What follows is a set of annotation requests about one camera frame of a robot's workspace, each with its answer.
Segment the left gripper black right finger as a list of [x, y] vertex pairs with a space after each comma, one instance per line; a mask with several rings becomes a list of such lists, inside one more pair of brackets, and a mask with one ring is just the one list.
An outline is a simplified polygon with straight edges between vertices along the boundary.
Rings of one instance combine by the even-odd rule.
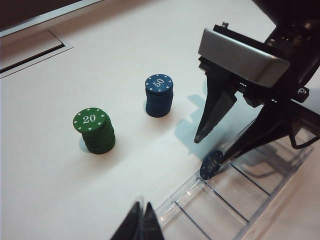
[[150, 202], [147, 203], [144, 213], [144, 239], [164, 240], [164, 236], [159, 225], [157, 215]]

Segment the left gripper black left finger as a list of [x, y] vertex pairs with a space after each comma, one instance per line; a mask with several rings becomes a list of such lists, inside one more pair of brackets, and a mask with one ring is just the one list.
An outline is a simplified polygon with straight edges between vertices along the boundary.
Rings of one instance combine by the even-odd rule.
[[110, 239], [142, 240], [144, 216], [143, 213], [143, 203], [141, 201], [136, 201]]

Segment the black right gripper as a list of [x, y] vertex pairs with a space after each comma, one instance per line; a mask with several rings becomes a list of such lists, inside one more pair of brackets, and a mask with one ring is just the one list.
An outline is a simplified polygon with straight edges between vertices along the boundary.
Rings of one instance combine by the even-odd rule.
[[[293, 27], [276, 27], [262, 43], [218, 25], [213, 32], [216, 52], [212, 62], [262, 89], [269, 97], [285, 97], [320, 112], [319, 97], [308, 100], [308, 93], [299, 92], [320, 65], [315, 36], [304, 36]], [[300, 130], [299, 107], [293, 101], [265, 104], [226, 151], [223, 161], [236, 159], [285, 136], [296, 136]]]

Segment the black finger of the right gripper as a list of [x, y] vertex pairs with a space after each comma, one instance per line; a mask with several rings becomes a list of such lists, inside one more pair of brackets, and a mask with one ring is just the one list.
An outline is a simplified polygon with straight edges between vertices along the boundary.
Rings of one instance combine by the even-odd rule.
[[235, 76], [229, 70], [201, 56], [199, 68], [207, 79], [207, 97], [194, 142], [200, 143], [234, 106], [237, 98], [232, 89]]

